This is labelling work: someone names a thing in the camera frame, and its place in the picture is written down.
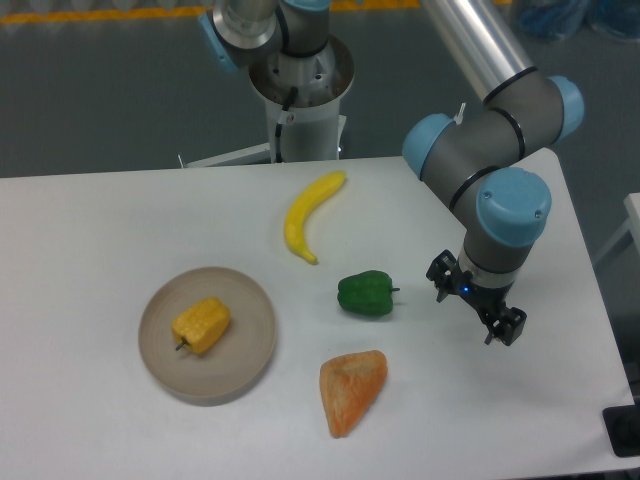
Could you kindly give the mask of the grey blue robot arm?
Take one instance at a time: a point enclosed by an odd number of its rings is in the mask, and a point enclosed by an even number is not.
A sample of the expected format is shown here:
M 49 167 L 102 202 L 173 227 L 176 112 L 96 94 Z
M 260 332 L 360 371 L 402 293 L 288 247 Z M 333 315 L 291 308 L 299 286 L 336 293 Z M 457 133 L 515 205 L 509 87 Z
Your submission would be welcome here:
M 411 170 L 466 230 L 461 251 L 438 255 L 427 276 L 440 298 L 460 297 L 489 339 L 508 345 L 526 316 L 505 299 L 552 205 L 547 184 L 519 162 L 572 133 L 584 101 L 568 79 L 539 73 L 491 2 L 423 8 L 484 105 L 472 119 L 429 115 L 404 140 Z M 198 22 L 222 68 L 248 70 L 273 162 L 337 158 L 354 66 L 329 31 L 327 2 L 217 1 Z

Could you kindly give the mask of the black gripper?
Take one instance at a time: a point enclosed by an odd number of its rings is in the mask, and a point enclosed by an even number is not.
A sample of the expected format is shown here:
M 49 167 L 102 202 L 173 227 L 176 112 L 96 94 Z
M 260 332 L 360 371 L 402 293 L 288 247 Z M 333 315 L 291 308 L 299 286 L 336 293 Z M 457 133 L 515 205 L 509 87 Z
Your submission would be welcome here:
M 506 304 L 512 283 L 501 287 L 481 286 L 469 271 L 457 269 L 457 260 L 449 250 L 444 250 L 432 261 L 426 278 L 437 290 L 437 302 L 456 295 L 477 313 L 488 330 L 486 345 L 496 340 L 511 346 L 522 334 L 527 314 Z

